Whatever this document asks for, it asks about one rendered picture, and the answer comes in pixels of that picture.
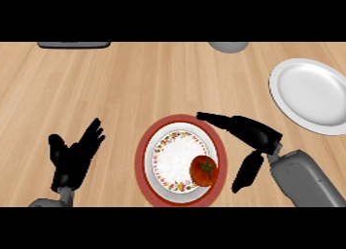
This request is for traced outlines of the plain white plate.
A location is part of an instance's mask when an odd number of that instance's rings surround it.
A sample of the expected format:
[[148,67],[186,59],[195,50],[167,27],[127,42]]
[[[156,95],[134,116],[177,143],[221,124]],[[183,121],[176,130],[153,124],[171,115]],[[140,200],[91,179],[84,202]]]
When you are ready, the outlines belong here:
[[270,72],[272,100],[286,118],[322,135],[346,134],[346,77],[325,63],[289,58]]

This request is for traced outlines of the red-rimmed floral plate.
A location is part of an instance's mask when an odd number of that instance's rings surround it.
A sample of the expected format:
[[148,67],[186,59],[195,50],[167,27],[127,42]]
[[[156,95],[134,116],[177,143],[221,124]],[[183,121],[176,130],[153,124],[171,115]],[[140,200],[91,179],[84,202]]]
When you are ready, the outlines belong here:
[[[198,156],[217,164],[218,179],[208,187],[195,185],[189,167]],[[153,206],[210,206],[226,177],[221,139],[207,123],[189,115],[171,115],[148,128],[134,155],[134,175],[140,191]]]

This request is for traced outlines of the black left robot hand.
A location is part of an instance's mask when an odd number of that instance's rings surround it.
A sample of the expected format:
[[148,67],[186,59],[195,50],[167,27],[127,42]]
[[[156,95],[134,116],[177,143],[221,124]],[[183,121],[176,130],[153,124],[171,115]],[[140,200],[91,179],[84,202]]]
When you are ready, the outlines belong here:
[[49,136],[50,161],[54,164],[53,192],[57,193],[63,187],[72,190],[80,188],[93,157],[106,138],[102,132],[100,120],[94,119],[80,140],[71,146],[65,144],[59,134]]

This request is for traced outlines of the grey rounded object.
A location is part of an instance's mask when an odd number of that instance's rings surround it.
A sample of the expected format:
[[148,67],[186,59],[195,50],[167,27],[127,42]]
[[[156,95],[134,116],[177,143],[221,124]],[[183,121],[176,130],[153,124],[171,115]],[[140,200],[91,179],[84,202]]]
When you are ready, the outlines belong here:
[[248,46],[247,42],[211,42],[210,46],[221,53],[239,53]]

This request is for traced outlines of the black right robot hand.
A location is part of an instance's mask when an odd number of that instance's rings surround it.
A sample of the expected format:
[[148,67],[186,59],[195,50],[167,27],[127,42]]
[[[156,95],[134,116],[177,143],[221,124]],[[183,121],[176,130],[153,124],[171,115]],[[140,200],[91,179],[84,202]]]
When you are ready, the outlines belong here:
[[242,116],[223,116],[204,112],[196,113],[196,119],[224,129],[247,145],[254,148],[252,153],[242,161],[235,180],[232,182],[232,192],[250,187],[263,162],[263,154],[273,155],[282,134],[267,125]]

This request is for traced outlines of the dark grey flat object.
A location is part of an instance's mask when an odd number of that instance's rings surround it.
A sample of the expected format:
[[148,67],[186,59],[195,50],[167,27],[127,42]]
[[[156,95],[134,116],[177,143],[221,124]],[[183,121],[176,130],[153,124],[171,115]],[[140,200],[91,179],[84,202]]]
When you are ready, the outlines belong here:
[[112,42],[37,42],[41,49],[105,49],[111,46]]

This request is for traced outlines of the red tomato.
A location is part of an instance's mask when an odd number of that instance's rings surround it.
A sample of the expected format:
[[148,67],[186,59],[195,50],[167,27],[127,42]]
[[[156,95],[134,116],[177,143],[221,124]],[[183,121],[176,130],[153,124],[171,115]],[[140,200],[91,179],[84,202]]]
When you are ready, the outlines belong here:
[[189,167],[190,179],[199,187],[210,187],[218,179],[218,167],[208,156],[198,156]]

